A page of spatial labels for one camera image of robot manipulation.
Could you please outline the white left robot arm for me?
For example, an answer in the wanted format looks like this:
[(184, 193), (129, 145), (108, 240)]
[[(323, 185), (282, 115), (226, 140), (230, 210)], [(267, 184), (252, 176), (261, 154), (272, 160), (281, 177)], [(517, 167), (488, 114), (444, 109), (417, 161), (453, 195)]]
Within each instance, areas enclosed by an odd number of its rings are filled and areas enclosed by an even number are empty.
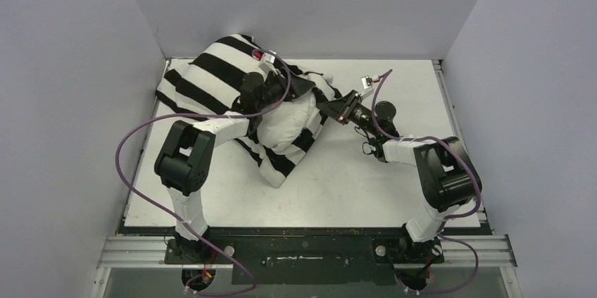
[(293, 98), (293, 76), (285, 73), (249, 73), (242, 78), (240, 94), (230, 110), (196, 123), (175, 121), (154, 164), (177, 217), (175, 240), (194, 263), (210, 255), (205, 239), (208, 223), (203, 213), (201, 188), (207, 181), (213, 152), (228, 141), (255, 132), (263, 115)]

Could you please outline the white pillow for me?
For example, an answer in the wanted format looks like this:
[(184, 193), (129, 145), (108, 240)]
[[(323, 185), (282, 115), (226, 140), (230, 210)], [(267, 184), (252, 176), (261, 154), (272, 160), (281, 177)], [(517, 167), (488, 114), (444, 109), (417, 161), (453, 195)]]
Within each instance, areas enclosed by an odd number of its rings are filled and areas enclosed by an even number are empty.
[(315, 88), (265, 114), (258, 126), (258, 143), (276, 154), (290, 154), (298, 149), (308, 151), (327, 120), (317, 104), (340, 96), (339, 90), (332, 86), (332, 75), (308, 72), (306, 77), (316, 84)]

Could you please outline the black metal base rail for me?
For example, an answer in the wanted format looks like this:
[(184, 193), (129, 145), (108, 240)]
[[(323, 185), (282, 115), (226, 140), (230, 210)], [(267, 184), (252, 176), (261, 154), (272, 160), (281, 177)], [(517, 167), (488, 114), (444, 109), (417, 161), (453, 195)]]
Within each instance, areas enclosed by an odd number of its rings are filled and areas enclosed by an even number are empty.
[(396, 228), (212, 228), (198, 251), (172, 231), (109, 237), (101, 268), (173, 268), (189, 290), (208, 287), (222, 271), (235, 285), (340, 285), (396, 280), (422, 292), (439, 269), (470, 269), (465, 289), (483, 268), (517, 265), (510, 240), (485, 229), (448, 229), (416, 244)]

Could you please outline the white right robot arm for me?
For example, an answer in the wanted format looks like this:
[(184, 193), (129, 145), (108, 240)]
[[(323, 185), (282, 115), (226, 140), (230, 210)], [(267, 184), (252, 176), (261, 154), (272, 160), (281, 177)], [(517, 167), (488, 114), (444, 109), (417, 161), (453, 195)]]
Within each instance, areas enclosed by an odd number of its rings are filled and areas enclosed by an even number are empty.
[(353, 90), (343, 97), (324, 101), (317, 108), (342, 125), (353, 123), (370, 146), (370, 154), (383, 163), (400, 163), (417, 170), (423, 202), (404, 225), (408, 233), (398, 242), (399, 254), (416, 261), (427, 250), (446, 221), (459, 217), (461, 206), (480, 205), (482, 183), (457, 137), (426, 139), (399, 135), (394, 125), (396, 107), (379, 101), (368, 108)]

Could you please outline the black white striped pillowcase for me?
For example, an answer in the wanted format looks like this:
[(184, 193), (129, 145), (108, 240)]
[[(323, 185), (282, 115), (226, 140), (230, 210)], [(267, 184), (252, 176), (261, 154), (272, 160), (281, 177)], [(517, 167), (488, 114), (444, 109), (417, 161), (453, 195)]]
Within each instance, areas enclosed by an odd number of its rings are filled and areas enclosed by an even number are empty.
[[(221, 37), (192, 62), (166, 71), (156, 89), (157, 99), (175, 113), (223, 114), (239, 96), (245, 74), (262, 73), (251, 55), (254, 49), (259, 49), (259, 45), (249, 35)], [(308, 72), (319, 73), (303, 66), (289, 68), (307, 80)], [(258, 143), (256, 133), (240, 137), (237, 143), (250, 154), (273, 188), (283, 184), (308, 152), (298, 149), (290, 154), (276, 154)]]

